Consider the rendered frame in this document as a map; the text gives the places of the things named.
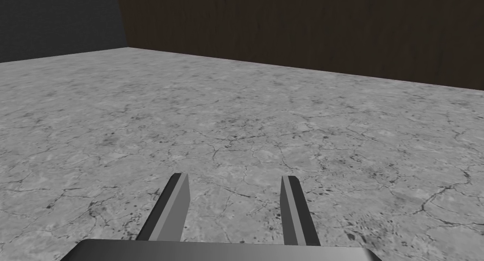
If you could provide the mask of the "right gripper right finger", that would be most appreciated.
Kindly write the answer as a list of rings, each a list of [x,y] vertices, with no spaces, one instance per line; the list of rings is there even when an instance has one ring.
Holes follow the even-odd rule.
[[[282,176],[280,214],[285,245],[320,246],[304,192],[296,176]]]

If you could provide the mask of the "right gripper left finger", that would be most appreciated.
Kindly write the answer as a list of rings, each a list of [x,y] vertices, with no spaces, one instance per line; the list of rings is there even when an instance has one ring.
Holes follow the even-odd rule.
[[[140,241],[181,241],[189,205],[188,175],[174,173],[136,239]]]

